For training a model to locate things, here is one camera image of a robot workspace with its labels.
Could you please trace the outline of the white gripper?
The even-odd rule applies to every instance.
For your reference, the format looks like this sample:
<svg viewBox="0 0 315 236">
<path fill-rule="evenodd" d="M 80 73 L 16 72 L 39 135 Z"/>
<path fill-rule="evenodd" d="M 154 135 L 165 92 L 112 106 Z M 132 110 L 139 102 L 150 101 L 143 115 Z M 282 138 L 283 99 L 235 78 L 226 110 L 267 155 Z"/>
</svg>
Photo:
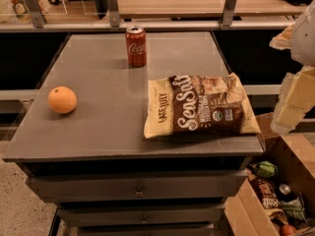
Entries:
<svg viewBox="0 0 315 236">
<path fill-rule="evenodd" d="M 315 106 L 315 0 L 295 22 L 272 38 L 269 45 L 278 50 L 290 49 L 291 58 L 303 66 L 283 79 L 271 129 L 286 134 Z"/>
</svg>

